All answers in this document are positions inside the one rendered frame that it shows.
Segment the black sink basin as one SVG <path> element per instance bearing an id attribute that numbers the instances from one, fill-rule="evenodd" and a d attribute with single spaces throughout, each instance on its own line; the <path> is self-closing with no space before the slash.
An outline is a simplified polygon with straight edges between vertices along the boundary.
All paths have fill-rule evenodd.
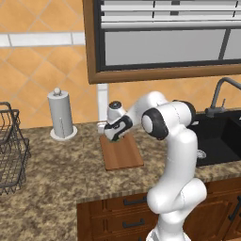
<path id="1" fill-rule="evenodd" d="M 213 118 L 197 114 L 188 128 L 198 137 L 198 167 L 241 160 L 241 110 L 218 113 Z"/>

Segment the dark grey tap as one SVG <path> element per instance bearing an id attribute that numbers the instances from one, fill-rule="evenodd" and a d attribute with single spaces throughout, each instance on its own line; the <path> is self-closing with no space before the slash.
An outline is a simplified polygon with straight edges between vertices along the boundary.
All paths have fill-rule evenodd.
<path id="1" fill-rule="evenodd" d="M 205 115 L 208 118 L 213 118 L 215 116 L 215 114 L 223 113 L 225 111 L 224 105 L 222 105 L 221 107 L 216 107 L 218 94 L 220 93 L 221 86 L 224 82 L 229 83 L 230 85 L 232 85 L 232 86 L 238 88 L 239 90 L 241 90 L 241 84 L 234 81 L 232 78 L 230 78 L 230 77 L 221 78 L 217 82 L 217 86 L 216 86 L 216 89 L 215 89 L 215 93 L 214 93 L 211 105 L 208 108 L 205 109 Z"/>

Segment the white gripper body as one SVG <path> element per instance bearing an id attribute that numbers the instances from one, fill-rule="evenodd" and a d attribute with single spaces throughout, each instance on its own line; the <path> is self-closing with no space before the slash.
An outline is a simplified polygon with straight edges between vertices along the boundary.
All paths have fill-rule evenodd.
<path id="1" fill-rule="evenodd" d="M 100 121 L 97 123 L 97 131 L 100 135 L 104 133 L 104 128 L 107 125 L 106 121 Z"/>

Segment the wooden drawer front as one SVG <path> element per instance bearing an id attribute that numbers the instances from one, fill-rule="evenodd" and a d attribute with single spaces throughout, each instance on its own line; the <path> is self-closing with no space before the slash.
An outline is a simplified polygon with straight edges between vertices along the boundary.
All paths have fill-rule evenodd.
<path id="1" fill-rule="evenodd" d="M 145 224 L 138 227 L 123 229 L 122 222 L 133 223 L 139 222 L 141 218 L 144 218 Z M 148 210 L 140 210 L 138 212 L 130 213 L 117 213 L 111 214 L 105 217 L 94 217 L 91 220 L 92 230 L 94 235 L 101 235 L 104 233 L 115 233 L 126 230 L 133 230 L 139 227 L 148 227 L 155 224 L 157 215 Z"/>
<path id="2" fill-rule="evenodd" d="M 133 201 L 133 200 L 139 200 L 143 196 L 147 196 L 147 194 L 142 193 L 142 194 L 135 194 L 131 196 L 117 197 L 117 198 L 112 198 L 107 200 L 91 201 L 89 203 L 90 212 L 94 217 L 97 217 L 98 215 L 117 212 L 119 210 L 127 210 L 129 208 L 136 208 L 136 207 L 146 207 L 147 202 L 136 204 L 136 205 L 128 205 L 128 206 L 123 205 L 123 199 L 127 199 L 128 201 Z"/>

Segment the wooden cutting board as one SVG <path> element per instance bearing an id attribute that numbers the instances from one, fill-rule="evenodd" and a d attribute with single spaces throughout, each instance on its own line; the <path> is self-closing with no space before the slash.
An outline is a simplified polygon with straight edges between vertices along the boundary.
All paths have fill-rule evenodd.
<path id="1" fill-rule="evenodd" d="M 100 143 L 106 170 L 138 168 L 144 165 L 131 133 L 114 142 L 101 135 Z"/>

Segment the grey paper towel roll holder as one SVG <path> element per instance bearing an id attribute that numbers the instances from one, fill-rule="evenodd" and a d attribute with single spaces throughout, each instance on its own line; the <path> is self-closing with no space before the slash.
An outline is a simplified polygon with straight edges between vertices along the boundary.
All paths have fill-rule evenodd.
<path id="1" fill-rule="evenodd" d="M 69 93 L 60 88 L 55 88 L 48 94 L 47 98 L 53 122 L 50 136 L 58 141 L 73 138 L 77 134 L 77 128 L 72 124 Z"/>

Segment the wooden cupboard door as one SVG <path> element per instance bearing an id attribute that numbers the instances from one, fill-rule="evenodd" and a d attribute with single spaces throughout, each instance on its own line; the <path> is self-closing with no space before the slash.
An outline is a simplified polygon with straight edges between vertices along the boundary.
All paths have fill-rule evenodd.
<path id="1" fill-rule="evenodd" d="M 231 226 L 233 213 L 241 191 L 209 194 L 186 218 L 184 231 L 191 241 L 221 241 Z"/>

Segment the wood framed window with blinds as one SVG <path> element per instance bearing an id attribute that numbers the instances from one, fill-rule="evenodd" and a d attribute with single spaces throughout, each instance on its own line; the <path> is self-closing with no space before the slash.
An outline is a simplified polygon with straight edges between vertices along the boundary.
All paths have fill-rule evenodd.
<path id="1" fill-rule="evenodd" d="M 83 0 L 93 84 L 241 74 L 241 0 Z"/>

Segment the wooden panel under sink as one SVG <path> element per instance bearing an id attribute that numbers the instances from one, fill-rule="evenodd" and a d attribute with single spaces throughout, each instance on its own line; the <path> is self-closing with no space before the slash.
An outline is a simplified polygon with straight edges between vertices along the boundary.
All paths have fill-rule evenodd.
<path id="1" fill-rule="evenodd" d="M 241 189 L 241 177 L 231 178 L 220 181 L 208 182 L 205 184 L 207 192 L 211 193 L 224 193 Z"/>

